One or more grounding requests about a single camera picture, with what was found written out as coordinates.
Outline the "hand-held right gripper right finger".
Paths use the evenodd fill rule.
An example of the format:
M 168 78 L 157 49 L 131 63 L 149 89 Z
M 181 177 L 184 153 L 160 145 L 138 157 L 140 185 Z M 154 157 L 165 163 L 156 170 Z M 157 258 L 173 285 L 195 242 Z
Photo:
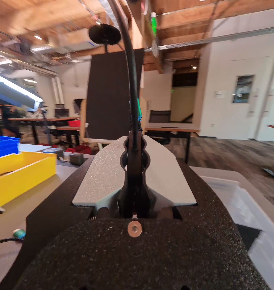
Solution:
M 163 208 L 197 205 L 175 155 L 151 137 L 142 138 L 149 156 L 145 182 L 153 195 L 149 216 L 157 216 Z

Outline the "clear plastic bin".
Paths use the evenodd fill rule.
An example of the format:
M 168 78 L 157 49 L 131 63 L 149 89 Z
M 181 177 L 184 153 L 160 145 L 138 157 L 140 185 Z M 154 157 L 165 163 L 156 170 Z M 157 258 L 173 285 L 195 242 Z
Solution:
M 253 264 L 274 289 L 274 205 L 238 172 L 190 168 L 220 198 L 237 225 Z

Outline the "grey desk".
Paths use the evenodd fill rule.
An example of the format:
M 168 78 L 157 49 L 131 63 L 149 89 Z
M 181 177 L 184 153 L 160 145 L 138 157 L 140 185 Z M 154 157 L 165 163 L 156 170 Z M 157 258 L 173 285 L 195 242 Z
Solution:
M 74 206 L 74 196 L 90 167 L 93 155 L 80 167 L 57 165 L 53 177 L 4 205 L 0 214 L 0 240 L 13 230 L 25 229 L 26 242 L 0 244 L 0 289 L 12 289 L 40 250 L 63 230 L 88 220 L 92 207 Z

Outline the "black round fuzzy object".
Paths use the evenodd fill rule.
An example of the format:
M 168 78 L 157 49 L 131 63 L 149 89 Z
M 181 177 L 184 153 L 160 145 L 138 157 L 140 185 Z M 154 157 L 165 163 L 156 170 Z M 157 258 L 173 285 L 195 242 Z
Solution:
M 105 53 L 108 53 L 109 45 L 116 45 L 121 41 L 120 31 L 109 24 L 97 24 L 90 27 L 88 35 L 94 43 L 104 45 Z

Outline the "black office chair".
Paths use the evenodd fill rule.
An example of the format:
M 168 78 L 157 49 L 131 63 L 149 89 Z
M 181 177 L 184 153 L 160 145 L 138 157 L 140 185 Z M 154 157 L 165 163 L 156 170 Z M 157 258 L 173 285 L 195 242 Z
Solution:
M 171 111 L 150 111 L 149 123 L 169 123 L 170 122 Z M 152 137 L 155 141 L 162 145 L 167 145 L 170 143 L 169 137 Z

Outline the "black light stand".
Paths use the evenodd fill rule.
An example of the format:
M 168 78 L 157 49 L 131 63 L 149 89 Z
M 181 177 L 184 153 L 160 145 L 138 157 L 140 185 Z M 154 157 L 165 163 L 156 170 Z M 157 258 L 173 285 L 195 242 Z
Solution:
M 51 139 L 50 129 L 48 127 L 48 122 L 47 122 L 47 118 L 46 118 L 47 111 L 45 109 L 44 102 L 42 102 L 40 104 L 40 110 L 41 110 L 41 114 L 42 114 L 42 117 L 43 117 L 43 122 L 44 122 L 45 130 L 46 130 L 46 134 L 47 134 L 47 138 L 48 138 L 48 144 L 52 148 L 53 147 L 52 146 L 52 139 Z

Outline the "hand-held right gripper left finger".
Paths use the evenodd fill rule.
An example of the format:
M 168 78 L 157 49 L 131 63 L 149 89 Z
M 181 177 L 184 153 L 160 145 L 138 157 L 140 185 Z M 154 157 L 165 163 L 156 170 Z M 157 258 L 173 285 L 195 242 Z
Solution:
M 93 207 L 95 214 L 107 208 L 110 217 L 119 217 L 118 194 L 127 173 L 128 137 L 122 136 L 97 153 L 72 201 L 75 206 Z

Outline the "wooden office table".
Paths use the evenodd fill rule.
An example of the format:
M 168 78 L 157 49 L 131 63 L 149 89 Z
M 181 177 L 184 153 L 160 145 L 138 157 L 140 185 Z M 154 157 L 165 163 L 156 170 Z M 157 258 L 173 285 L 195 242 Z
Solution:
M 75 120 L 79 118 L 74 117 L 61 117 L 61 118 L 47 118 L 48 127 L 50 129 L 50 135 L 52 136 L 66 136 L 66 141 L 63 143 L 68 145 L 70 148 L 73 146 L 73 142 L 71 139 L 71 136 L 74 136 L 76 145 L 80 144 L 79 141 L 79 127 L 69 127 L 68 121 L 69 120 Z M 23 122 L 26 125 L 31 126 L 34 144 L 39 145 L 39 139 L 37 135 L 37 126 L 44 126 L 43 117 L 42 118 L 8 118 L 9 121 L 15 121 L 17 123 Z
M 152 137 L 153 140 L 161 145 L 167 145 L 172 138 L 186 139 L 185 158 L 184 161 L 188 164 L 190 155 L 190 140 L 191 133 L 199 133 L 199 129 L 184 129 L 175 127 L 160 127 L 160 128 L 146 128 L 144 133 L 146 136 Z

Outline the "yellow plastic bin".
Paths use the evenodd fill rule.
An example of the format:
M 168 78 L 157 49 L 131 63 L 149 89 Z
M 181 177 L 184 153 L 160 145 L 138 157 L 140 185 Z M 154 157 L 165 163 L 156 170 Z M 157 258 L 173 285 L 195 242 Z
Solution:
M 0 157 L 0 207 L 56 174 L 53 153 L 26 152 Z

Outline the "black USB hub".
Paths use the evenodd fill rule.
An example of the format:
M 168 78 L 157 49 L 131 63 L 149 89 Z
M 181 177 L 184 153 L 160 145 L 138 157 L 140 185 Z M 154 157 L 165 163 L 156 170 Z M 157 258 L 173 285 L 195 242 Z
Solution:
M 122 15 L 121 5 L 118 1 L 114 0 L 108 2 L 120 28 L 128 67 L 132 129 L 128 136 L 127 174 L 125 175 L 124 186 L 118 196 L 118 206 L 120 215 L 123 218 L 132 218 L 134 206 L 137 205 L 136 198 L 140 193 L 142 186 L 141 139 L 138 131 L 136 63 L 129 31 Z

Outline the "black board on stand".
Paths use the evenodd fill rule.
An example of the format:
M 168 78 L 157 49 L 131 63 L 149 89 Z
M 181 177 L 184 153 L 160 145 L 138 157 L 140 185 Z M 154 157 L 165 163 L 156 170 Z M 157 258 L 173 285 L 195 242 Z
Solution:
M 130 90 L 124 51 L 92 56 L 83 141 L 106 143 L 131 130 Z

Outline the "LED light panel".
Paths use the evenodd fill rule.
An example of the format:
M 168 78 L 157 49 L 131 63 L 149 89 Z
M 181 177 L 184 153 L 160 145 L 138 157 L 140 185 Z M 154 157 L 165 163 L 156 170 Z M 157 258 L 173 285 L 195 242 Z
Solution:
M 43 103 L 43 99 L 0 74 L 0 103 L 34 112 Z

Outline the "blue plastic bin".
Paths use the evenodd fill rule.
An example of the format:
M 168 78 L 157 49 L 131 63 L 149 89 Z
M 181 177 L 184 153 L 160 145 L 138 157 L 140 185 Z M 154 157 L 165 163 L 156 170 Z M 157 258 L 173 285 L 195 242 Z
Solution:
M 19 140 L 20 139 L 16 137 L 0 136 L 0 157 L 18 154 Z

